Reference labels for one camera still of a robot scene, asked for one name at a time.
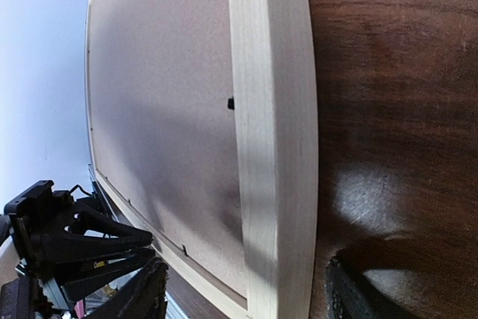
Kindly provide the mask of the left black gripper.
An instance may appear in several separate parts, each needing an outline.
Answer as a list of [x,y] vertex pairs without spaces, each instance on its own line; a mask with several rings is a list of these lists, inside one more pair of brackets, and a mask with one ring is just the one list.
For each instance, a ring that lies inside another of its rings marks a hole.
[[[65,298],[77,302],[155,257],[153,249],[143,248],[152,243],[151,232],[87,206],[72,209],[72,193],[53,185],[38,181],[4,207],[26,275],[56,280]],[[86,255],[115,255],[75,262],[75,248]]]

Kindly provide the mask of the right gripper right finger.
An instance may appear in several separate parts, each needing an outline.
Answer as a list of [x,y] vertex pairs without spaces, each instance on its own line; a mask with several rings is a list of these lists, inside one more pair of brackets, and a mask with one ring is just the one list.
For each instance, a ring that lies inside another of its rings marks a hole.
[[364,276],[332,257],[326,267],[328,318],[377,318],[373,287]]

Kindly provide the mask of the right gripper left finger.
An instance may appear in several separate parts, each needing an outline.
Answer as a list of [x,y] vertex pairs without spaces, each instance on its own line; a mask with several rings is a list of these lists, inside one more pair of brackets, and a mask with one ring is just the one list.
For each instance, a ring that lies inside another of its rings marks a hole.
[[88,318],[165,318],[168,265],[153,258]]

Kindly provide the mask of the light wooden picture frame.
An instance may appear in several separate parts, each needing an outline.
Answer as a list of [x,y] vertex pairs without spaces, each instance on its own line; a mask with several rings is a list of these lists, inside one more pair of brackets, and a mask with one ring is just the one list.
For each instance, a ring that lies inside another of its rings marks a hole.
[[308,0],[228,0],[246,292],[239,294],[177,247],[96,169],[90,116],[87,3],[85,75],[92,173],[134,226],[153,234],[170,267],[229,318],[306,318],[317,227],[318,124]]

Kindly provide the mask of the brown backing board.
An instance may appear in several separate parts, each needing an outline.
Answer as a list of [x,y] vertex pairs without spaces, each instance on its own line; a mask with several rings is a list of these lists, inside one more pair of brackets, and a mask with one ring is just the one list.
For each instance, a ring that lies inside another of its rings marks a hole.
[[245,294],[228,0],[92,0],[89,45],[96,169]]

